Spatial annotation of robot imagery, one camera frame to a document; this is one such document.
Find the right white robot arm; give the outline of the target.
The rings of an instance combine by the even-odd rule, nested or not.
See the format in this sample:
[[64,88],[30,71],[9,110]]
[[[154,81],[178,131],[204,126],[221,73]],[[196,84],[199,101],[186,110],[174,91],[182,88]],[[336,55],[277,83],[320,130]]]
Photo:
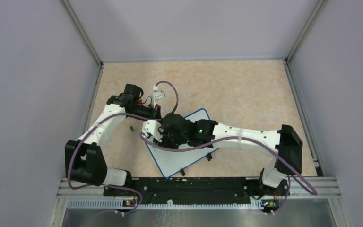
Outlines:
[[235,148],[270,155],[272,162],[263,168],[258,182],[264,195],[271,195],[288,175],[302,173],[303,141],[290,125],[283,124],[278,130],[249,130],[214,120],[193,122],[169,113],[154,131],[159,134],[157,145],[167,151]]

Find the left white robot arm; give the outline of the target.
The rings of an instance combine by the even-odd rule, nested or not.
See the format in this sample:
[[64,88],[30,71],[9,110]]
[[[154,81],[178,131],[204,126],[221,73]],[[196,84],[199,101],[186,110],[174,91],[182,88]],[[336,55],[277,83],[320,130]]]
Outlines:
[[126,170],[109,168],[102,149],[127,117],[139,120],[159,120],[161,107],[156,102],[165,97],[164,91],[154,86],[150,104],[141,101],[143,90],[127,84],[122,93],[111,96],[97,120],[77,140],[65,145],[65,170],[68,182],[77,181],[87,186],[114,185],[120,195],[131,193],[133,183]]

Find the blue-framed whiteboard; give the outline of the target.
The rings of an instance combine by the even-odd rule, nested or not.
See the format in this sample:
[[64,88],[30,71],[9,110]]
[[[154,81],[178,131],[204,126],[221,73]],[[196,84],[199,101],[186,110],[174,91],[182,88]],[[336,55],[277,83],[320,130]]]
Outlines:
[[165,148],[158,143],[146,143],[154,162],[156,163],[162,177],[170,178],[177,173],[184,174],[184,169],[211,156],[217,149],[213,145],[197,148],[215,139],[214,129],[217,121],[211,120],[206,109],[201,108],[186,117],[176,113],[169,113],[158,121],[161,126],[184,126],[193,125],[190,142],[180,145],[178,149]]

